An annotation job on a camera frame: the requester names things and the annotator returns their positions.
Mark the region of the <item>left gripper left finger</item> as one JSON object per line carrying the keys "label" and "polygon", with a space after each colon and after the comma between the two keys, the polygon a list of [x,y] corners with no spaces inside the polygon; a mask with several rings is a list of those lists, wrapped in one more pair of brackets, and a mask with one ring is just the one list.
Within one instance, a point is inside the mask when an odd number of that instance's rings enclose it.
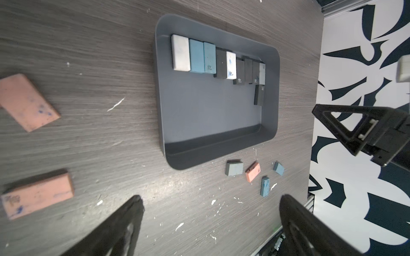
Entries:
{"label": "left gripper left finger", "polygon": [[134,195],[64,256],[133,256],[144,215],[143,200]]}

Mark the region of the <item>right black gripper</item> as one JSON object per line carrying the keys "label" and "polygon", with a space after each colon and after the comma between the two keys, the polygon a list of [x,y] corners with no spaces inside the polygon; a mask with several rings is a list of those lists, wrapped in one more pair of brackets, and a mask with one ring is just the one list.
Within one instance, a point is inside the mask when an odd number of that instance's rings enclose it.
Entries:
{"label": "right black gripper", "polygon": [[356,156],[365,153],[385,167],[410,168],[410,114],[390,107],[317,104],[315,118]]}

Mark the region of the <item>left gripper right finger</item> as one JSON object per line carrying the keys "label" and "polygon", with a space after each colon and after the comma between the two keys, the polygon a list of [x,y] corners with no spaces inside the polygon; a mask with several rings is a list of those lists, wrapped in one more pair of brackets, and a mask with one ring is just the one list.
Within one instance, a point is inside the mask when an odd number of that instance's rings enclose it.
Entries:
{"label": "left gripper right finger", "polygon": [[279,249],[281,256],[361,256],[291,195],[279,204],[286,236]]}

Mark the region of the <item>black eraser bottom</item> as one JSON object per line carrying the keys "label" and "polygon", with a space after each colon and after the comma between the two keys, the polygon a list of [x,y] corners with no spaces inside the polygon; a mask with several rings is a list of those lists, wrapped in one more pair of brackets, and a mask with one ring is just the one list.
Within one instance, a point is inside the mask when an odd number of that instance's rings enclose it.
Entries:
{"label": "black eraser bottom", "polygon": [[250,58],[244,58],[245,63],[245,83],[253,83],[253,61]]}

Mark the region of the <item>dark grey storage box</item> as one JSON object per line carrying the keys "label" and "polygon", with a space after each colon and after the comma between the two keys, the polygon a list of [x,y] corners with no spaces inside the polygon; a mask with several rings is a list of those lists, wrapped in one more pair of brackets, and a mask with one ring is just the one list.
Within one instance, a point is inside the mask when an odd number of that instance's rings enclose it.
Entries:
{"label": "dark grey storage box", "polygon": [[[263,105],[254,103],[254,84],[235,85],[209,74],[175,71],[174,34],[265,63]],[[275,47],[174,14],[159,19],[153,47],[160,147],[173,169],[185,170],[275,137],[280,88]]]}

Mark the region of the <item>white eraser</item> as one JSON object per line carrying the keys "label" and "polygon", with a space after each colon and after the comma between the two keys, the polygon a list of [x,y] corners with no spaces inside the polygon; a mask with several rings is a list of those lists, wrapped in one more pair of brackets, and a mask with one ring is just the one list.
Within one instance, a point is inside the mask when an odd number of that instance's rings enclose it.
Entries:
{"label": "white eraser", "polygon": [[228,80],[237,78],[236,54],[233,52],[226,51],[226,70]]}
{"label": "white eraser", "polygon": [[189,39],[180,35],[171,36],[173,52],[173,69],[176,71],[190,71]]}

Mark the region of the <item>teal eraser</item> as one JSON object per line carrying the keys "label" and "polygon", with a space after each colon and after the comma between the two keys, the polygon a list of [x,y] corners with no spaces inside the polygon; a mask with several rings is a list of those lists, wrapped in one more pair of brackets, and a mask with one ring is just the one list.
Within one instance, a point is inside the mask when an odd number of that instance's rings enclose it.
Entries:
{"label": "teal eraser", "polygon": [[206,74],[216,74],[216,46],[204,42],[204,65]]}

